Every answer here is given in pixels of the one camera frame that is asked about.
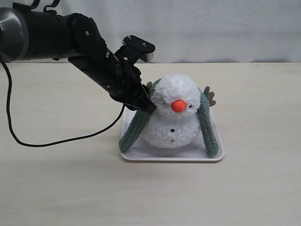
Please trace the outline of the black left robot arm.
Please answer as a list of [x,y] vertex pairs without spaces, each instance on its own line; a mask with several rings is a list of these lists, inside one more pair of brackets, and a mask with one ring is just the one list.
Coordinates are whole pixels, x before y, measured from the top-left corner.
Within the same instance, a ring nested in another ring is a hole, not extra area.
[[83,14],[61,16],[15,4],[0,9],[0,57],[4,62],[67,59],[110,97],[132,110],[153,113],[149,88],[142,83],[138,60],[147,61],[155,46],[128,35],[111,52],[95,21]]

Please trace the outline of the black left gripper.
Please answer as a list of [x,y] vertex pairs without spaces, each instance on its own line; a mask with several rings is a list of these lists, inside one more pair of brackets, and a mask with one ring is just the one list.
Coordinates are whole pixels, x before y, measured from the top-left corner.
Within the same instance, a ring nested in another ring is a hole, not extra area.
[[117,91],[111,91],[110,97],[131,111],[152,114],[157,107],[151,101],[150,88],[142,83],[141,71],[134,65],[129,65],[125,58],[120,58],[116,72]]

